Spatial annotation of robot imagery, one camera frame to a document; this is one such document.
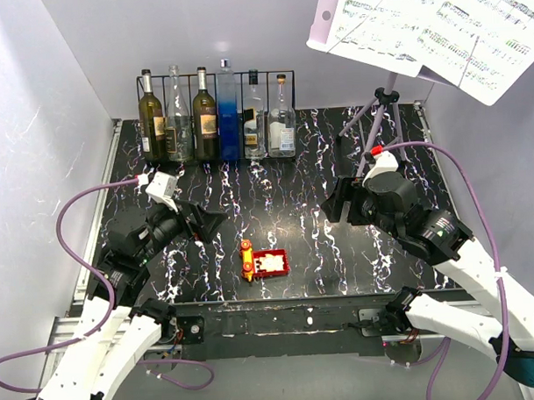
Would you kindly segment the clear tall bottle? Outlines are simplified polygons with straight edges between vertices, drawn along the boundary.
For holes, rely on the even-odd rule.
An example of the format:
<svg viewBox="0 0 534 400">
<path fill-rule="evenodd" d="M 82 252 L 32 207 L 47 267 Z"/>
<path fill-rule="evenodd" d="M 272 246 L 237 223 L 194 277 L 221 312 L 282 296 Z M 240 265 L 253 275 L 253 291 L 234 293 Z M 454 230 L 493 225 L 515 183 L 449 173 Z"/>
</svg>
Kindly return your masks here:
<svg viewBox="0 0 534 400">
<path fill-rule="evenodd" d="M 193 133 L 188 106 L 181 92 L 178 65 L 168 67 L 166 94 L 166 150 L 173 162 L 191 161 L 194 158 Z"/>
</svg>

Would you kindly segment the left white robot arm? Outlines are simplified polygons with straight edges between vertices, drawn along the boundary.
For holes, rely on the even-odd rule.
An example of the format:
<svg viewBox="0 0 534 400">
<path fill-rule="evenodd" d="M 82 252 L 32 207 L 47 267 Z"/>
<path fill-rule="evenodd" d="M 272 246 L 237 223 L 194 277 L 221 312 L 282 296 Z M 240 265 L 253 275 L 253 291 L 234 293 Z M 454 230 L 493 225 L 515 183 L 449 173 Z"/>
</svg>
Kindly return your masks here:
<svg viewBox="0 0 534 400">
<path fill-rule="evenodd" d="M 112 400 L 146 350 L 177 335 L 171 305 L 148 299 L 135 306 L 149 279 L 148 262 L 176 238 L 211 242 L 226 218 L 194 202 L 167 199 L 148 211 L 137 206 L 119 211 L 97 265 L 113 287 L 113 298 L 93 279 L 75 332 L 82 335 L 100 318 L 107 320 L 95 334 L 66 348 L 47 385 L 28 400 Z"/>
</svg>

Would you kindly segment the clear round bottle brown cap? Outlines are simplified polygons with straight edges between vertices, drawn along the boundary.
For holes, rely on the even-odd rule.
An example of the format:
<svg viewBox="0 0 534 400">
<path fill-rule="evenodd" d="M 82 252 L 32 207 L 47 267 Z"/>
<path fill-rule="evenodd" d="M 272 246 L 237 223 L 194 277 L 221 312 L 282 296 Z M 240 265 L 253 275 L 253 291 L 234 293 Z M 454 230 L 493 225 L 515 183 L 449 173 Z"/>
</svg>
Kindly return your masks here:
<svg viewBox="0 0 534 400">
<path fill-rule="evenodd" d="M 272 158 L 295 157 L 295 111 L 286 99 L 287 77 L 277 75 L 277 93 L 268 113 L 268 153 Z"/>
</svg>

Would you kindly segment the clear square bottle black cap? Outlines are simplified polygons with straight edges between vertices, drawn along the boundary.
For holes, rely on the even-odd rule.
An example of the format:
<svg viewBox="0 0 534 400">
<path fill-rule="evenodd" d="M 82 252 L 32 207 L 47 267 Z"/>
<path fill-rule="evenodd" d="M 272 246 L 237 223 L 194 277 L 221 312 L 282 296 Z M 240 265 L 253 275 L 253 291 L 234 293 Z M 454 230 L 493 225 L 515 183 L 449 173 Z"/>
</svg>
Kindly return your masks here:
<svg viewBox="0 0 534 400">
<path fill-rule="evenodd" d="M 248 71 L 249 89 L 243 98 L 244 151 L 249 160 L 260 160 L 266 156 L 264 100 L 259 90 L 258 70 Z"/>
</svg>

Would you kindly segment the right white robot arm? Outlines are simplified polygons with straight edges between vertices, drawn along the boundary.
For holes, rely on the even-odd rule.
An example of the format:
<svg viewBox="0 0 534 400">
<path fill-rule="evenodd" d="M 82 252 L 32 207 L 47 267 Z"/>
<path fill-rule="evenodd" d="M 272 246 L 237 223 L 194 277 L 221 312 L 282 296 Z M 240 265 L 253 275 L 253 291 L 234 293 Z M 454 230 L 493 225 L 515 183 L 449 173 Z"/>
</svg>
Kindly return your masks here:
<svg viewBox="0 0 534 400">
<path fill-rule="evenodd" d="M 472 231 L 447 210 L 428 208 L 414 183 L 398 172 L 371 179 L 341 177 L 322 210 L 338 222 L 372 225 L 403 250 L 447 275 L 488 311 L 487 317 L 443 304 L 418 289 L 402 288 L 386 304 L 379 326 L 395 332 L 438 332 L 498 361 L 502 371 L 534 388 L 534 296 L 495 263 Z"/>
</svg>

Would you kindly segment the tall blue glass bottle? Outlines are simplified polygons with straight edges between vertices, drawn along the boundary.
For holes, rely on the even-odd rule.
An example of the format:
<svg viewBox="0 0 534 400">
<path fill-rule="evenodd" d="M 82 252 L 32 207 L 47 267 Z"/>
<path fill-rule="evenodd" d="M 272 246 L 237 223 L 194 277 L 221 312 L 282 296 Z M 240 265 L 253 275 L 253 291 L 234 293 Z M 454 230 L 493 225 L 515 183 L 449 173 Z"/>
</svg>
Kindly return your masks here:
<svg viewBox="0 0 534 400">
<path fill-rule="evenodd" d="M 220 134 L 220 151 L 224 161 L 237 161 L 239 150 L 239 125 L 236 100 L 235 75 L 231 61 L 222 59 L 217 78 L 217 115 Z"/>
</svg>

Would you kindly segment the green wine bottle brown label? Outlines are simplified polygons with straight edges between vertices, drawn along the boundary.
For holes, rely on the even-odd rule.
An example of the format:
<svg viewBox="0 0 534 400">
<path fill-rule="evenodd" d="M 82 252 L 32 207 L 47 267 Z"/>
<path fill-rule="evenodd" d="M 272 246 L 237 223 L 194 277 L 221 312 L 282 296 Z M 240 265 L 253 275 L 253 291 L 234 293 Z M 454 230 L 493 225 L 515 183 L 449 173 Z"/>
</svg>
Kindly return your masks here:
<svg viewBox="0 0 534 400">
<path fill-rule="evenodd" d="M 219 157 L 216 101 L 208 91 L 206 68 L 196 69 L 198 91 L 193 99 L 196 158 L 213 161 Z"/>
</svg>

